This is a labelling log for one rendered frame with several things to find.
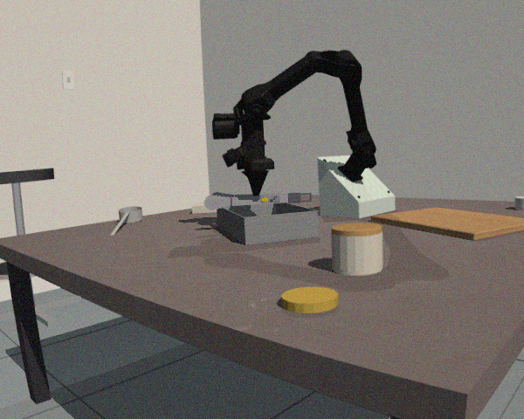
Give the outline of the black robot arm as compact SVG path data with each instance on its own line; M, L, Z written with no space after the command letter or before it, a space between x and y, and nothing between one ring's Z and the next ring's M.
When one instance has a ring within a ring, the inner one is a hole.
M362 180L362 172L376 165L376 145L369 133L362 105L362 66L349 51L310 51L271 81L244 91L233 113L214 113L214 140L238 138L240 125L242 138L264 137L263 120L271 119L268 112L276 100L316 72L340 78L343 85L352 125L346 134L353 153L338 169L352 182ZM227 167L243 159L250 160L246 144L242 141L241 144L222 155Z

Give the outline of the grey measuring scoop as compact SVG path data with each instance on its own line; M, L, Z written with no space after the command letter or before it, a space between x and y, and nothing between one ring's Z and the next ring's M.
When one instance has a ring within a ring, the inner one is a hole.
M131 207L125 207L125 208L119 209L119 217L120 217L120 223L117 224L117 226L114 228L114 231L111 234L111 236L114 236L116 231L124 223L140 222L143 219L142 207L131 206Z

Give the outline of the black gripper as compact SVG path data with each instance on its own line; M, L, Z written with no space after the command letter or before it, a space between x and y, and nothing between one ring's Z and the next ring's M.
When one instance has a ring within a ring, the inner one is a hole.
M248 177L253 196L259 196L269 172L266 169L274 169L274 161L265 156L266 141L264 141L264 137L243 138L242 142L246 144L250 160L238 161L237 169L245 170L241 172Z

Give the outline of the beige rectangular block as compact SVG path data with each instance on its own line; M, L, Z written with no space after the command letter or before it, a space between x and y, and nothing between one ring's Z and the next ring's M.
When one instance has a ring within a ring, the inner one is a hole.
M208 210L206 209L206 207L204 206L204 203L195 203L193 206L192 206L192 212L193 214L198 214L198 213L214 213L214 212L217 212L216 209L214 210Z

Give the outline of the yellow flat disc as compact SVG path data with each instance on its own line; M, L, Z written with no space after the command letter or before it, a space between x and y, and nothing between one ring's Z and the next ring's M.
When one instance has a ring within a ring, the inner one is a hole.
M290 312L324 313L338 306L338 296L334 289L301 287L284 292L281 302L282 306Z

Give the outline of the white cylindrical jar with wooden lid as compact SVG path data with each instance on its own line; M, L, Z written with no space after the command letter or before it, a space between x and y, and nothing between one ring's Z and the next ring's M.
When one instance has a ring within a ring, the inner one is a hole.
M345 223L331 227L333 271L359 276L383 268L383 227L374 223Z

